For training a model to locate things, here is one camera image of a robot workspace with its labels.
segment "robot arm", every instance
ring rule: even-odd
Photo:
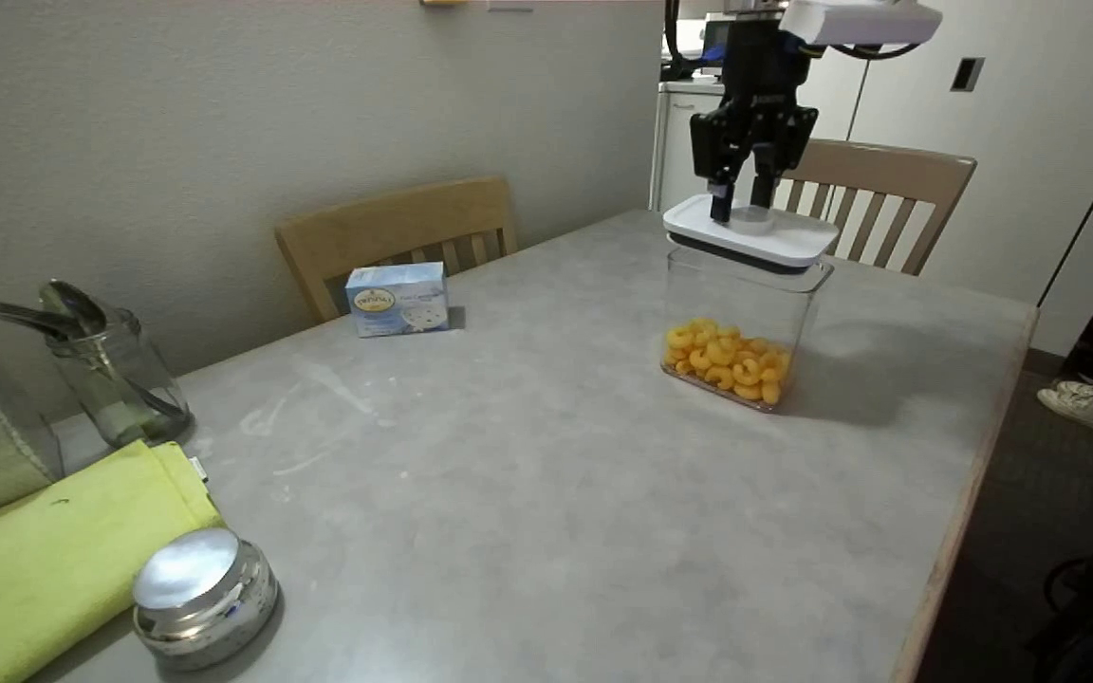
[[[785,17],[765,5],[730,19],[725,98],[692,117],[694,173],[708,181],[708,220],[730,225],[744,161],[756,161],[751,204],[771,208],[774,186],[803,155],[817,112],[796,105],[808,62],[822,44],[850,58],[899,58],[937,31],[937,13],[913,0],[790,0]]]

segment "table surface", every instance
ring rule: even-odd
[[[458,329],[327,323],[186,376],[284,590],[229,674],[909,681],[1033,308],[839,265],[756,413],[659,372],[663,249],[626,214],[455,276]],[[124,619],[45,674],[158,681]]]

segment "wooden chair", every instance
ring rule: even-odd
[[[921,272],[971,170],[969,155],[808,139],[774,208],[836,225],[839,257]]]
[[[334,284],[355,265],[444,263],[464,272],[517,249],[517,214],[506,177],[464,177],[296,216],[277,243],[327,323],[340,315]]]

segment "dark floor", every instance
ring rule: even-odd
[[[1093,430],[1036,404],[1046,378],[1019,376],[917,683],[1028,683],[1045,574],[1093,553]]]

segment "glass jar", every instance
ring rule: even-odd
[[[102,333],[50,338],[50,354],[107,443],[182,442],[192,430],[174,376],[133,313],[107,313]]]
[[[827,276],[830,263],[796,272],[674,243],[659,370],[721,399],[777,409]]]

